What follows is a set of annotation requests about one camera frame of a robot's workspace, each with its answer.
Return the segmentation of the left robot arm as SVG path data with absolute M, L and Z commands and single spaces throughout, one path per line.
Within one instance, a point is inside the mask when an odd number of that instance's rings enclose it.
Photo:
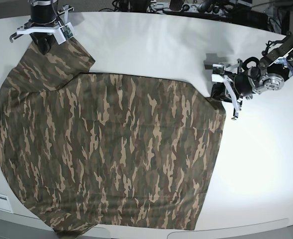
M 238 119 L 243 99 L 278 91 L 293 76 L 293 34 L 282 40 L 268 41 L 262 56 L 261 59 L 238 59 L 235 65 L 212 66 L 211 97 L 233 105 L 233 120 Z

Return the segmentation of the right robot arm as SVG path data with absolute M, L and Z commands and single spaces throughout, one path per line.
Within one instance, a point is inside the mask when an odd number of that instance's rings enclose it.
M 47 54 L 52 44 L 62 44 L 76 35 L 69 20 L 74 7 L 66 4 L 58 9 L 57 0 L 30 0 L 30 19 L 9 37 L 10 42 L 30 35 L 41 54 Z

